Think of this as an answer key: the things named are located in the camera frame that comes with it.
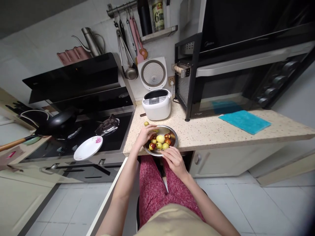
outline metal bowl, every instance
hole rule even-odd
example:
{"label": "metal bowl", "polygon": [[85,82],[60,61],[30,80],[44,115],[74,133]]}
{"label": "metal bowl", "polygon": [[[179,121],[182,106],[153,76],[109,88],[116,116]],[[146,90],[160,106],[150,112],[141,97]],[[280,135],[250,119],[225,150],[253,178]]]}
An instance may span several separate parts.
{"label": "metal bowl", "polygon": [[[171,145],[170,146],[173,146],[173,147],[177,147],[177,145],[178,145],[178,137],[177,137],[177,134],[176,134],[176,132],[172,129],[172,128],[170,128],[170,127],[168,127],[168,126],[162,126],[162,125],[160,125],[160,126],[157,126],[157,127],[159,127],[159,130],[158,130],[158,132],[157,132],[157,135],[166,135],[166,134],[170,134],[170,136],[171,136],[171,138],[170,138],[170,140],[171,140]],[[157,149],[155,149],[155,150],[150,150],[149,149],[149,145],[150,145],[150,143],[151,143],[151,140],[149,140],[144,146],[143,146],[143,148],[147,151],[147,153],[149,153],[149,154],[151,154],[152,156],[156,156],[156,157],[162,157],[163,155],[160,153],[160,151],[159,150],[157,150]]]}

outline white plate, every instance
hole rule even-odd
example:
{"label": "white plate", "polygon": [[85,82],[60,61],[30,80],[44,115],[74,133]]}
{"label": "white plate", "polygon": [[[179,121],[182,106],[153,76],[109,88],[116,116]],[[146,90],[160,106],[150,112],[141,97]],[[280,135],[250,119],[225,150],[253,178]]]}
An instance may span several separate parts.
{"label": "white plate", "polygon": [[94,136],[84,141],[75,151],[73,158],[76,161],[83,161],[93,156],[103,144],[102,136]]}

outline frying pan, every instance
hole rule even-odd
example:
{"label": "frying pan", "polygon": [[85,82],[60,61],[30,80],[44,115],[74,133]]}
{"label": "frying pan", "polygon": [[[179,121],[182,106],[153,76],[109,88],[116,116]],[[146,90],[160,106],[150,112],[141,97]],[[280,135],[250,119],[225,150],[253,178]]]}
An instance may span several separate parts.
{"label": "frying pan", "polygon": [[0,152],[38,136],[58,137],[61,133],[67,132],[67,130],[73,127],[73,124],[76,121],[76,117],[77,114],[75,109],[68,109],[66,111],[63,111],[47,120],[46,123],[44,123],[43,125],[40,125],[35,131],[34,135],[0,146]]}

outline electrical outlet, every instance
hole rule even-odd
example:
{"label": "electrical outlet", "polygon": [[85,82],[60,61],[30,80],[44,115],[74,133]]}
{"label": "electrical outlet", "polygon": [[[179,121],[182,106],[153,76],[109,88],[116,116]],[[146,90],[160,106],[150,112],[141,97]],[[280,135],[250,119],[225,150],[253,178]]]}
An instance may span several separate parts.
{"label": "electrical outlet", "polygon": [[171,81],[173,81],[173,85],[175,85],[175,76],[168,77],[168,84],[171,86]]}

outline beige shirt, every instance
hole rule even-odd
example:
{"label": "beige shirt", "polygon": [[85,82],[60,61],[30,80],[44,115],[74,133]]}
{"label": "beige shirt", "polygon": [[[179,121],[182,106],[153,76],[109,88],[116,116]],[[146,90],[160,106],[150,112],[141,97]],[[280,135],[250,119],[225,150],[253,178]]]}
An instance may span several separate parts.
{"label": "beige shirt", "polygon": [[218,232],[204,223],[194,212],[178,204],[168,204],[162,207],[136,234],[136,236],[148,235],[220,236]]}

